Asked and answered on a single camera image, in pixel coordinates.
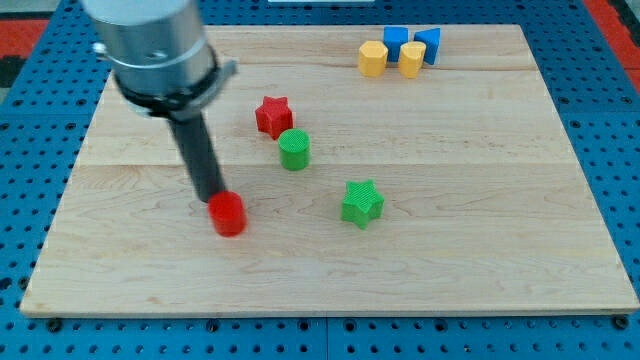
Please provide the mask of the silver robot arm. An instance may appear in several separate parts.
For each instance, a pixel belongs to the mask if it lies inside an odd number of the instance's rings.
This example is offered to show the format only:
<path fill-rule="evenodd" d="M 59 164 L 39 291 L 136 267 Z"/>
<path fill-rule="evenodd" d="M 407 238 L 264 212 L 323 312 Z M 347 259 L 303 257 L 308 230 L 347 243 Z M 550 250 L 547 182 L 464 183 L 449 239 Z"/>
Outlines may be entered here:
<path fill-rule="evenodd" d="M 204 109 L 237 72 L 220 63 L 193 0 L 82 0 L 122 96 L 171 129 L 195 193 L 207 202 L 226 189 Z"/>

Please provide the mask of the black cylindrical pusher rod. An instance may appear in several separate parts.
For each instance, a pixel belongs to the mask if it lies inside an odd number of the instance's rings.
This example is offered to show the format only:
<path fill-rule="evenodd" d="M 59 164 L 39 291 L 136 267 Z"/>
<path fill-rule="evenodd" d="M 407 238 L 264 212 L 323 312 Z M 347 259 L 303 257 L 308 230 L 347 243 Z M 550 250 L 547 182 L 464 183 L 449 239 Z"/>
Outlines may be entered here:
<path fill-rule="evenodd" d="M 198 199 L 207 203 L 226 189 L 204 117 L 201 113 L 187 118 L 168 119 Z"/>

